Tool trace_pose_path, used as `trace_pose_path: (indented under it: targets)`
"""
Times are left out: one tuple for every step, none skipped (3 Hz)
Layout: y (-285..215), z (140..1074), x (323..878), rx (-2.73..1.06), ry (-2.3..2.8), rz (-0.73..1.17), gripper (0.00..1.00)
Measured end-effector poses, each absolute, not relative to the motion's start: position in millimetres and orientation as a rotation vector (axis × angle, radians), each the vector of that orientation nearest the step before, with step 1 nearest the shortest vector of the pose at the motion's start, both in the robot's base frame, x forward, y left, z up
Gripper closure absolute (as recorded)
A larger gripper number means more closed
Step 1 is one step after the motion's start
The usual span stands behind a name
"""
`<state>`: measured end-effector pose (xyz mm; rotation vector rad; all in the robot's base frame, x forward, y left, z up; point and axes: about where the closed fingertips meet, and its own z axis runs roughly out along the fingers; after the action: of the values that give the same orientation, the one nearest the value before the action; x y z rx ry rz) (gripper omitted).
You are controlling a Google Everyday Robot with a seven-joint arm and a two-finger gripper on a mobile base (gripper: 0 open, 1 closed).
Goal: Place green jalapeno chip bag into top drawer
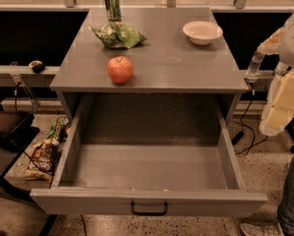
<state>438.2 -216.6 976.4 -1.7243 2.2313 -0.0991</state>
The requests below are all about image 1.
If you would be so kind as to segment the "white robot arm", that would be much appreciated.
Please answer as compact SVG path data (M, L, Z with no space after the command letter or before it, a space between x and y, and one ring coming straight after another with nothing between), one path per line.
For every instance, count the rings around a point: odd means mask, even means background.
M294 117L294 13L285 22L278 43L279 62L269 87L260 131L266 136L282 132Z

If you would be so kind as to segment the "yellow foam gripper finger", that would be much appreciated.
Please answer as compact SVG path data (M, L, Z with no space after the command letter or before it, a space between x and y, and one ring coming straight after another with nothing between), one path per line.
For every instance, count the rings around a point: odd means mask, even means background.
M279 62L269 87L260 131L266 136L281 133L294 117L294 68Z

